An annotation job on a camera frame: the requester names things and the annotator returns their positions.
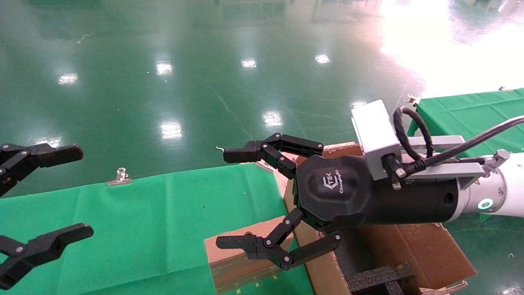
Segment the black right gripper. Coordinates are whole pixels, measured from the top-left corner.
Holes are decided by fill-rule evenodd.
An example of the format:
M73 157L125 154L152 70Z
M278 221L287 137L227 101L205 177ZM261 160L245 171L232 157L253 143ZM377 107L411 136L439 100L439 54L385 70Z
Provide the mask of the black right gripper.
M294 179L294 201L299 209L293 209L265 238L219 236L217 247L243 250L250 260L269 260L290 270L334 251L342 241L335 231L292 252L284 250L281 244L302 220L317 230L442 223L451 220L457 209L459 190L454 179L409 179L394 189L389 179L373 180L362 156L329 159L320 156L323 149L320 142L281 133L249 141L241 149L225 149L226 163L263 160ZM283 152L307 159L296 167Z

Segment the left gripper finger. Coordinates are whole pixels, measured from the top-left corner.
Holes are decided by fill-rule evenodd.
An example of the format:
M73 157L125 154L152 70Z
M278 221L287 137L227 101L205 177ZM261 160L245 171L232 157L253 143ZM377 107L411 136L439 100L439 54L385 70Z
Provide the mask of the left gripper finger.
M47 143L21 146L11 143L0 149L0 196L38 168L50 168L80 161L84 151L79 145L52 147Z
M2 235L0 250L7 258L0 265L1 289L11 289L32 269L59 259L67 246L93 235L93 228L85 223L39 235L27 243Z

